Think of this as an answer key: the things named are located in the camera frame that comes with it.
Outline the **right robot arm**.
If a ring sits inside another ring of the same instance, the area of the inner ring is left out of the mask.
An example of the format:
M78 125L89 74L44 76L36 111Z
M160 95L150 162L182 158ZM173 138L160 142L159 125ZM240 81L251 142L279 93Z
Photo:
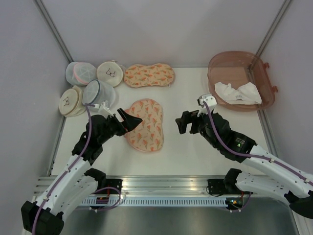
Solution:
M223 187L228 193L248 191L275 198L287 204L292 211L311 219L313 217L313 176L287 164L270 154L255 140L233 131L229 122L218 113L185 111L175 120L179 133L199 133L213 148L229 160L245 164L271 177L262 180L238 169L230 169Z

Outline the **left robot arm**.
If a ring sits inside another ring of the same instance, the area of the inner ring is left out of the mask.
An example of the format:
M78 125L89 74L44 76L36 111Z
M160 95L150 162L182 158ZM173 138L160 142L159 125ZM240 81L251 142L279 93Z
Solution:
M103 193L107 188L106 174L92 168L103 151L103 144L114 136L134 130L142 119L117 110L107 116L88 115L85 132L76 143L72 155L61 173L34 201L21 208L23 228L33 235L58 235L66 219L89 195Z

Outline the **floral mesh laundry bag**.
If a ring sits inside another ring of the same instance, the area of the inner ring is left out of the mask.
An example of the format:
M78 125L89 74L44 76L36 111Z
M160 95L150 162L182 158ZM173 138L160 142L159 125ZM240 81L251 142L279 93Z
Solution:
M163 108L153 99L141 99L125 110L129 115L139 117L142 122L125 135L134 149L143 152L160 151L164 145Z

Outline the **white bra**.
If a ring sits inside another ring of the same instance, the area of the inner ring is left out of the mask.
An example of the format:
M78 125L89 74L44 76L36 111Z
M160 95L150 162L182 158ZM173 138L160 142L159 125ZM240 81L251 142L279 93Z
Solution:
M240 86L238 89L233 88L230 83L218 82L215 84L215 92L223 101L231 105L262 104L257 87L251 82Z

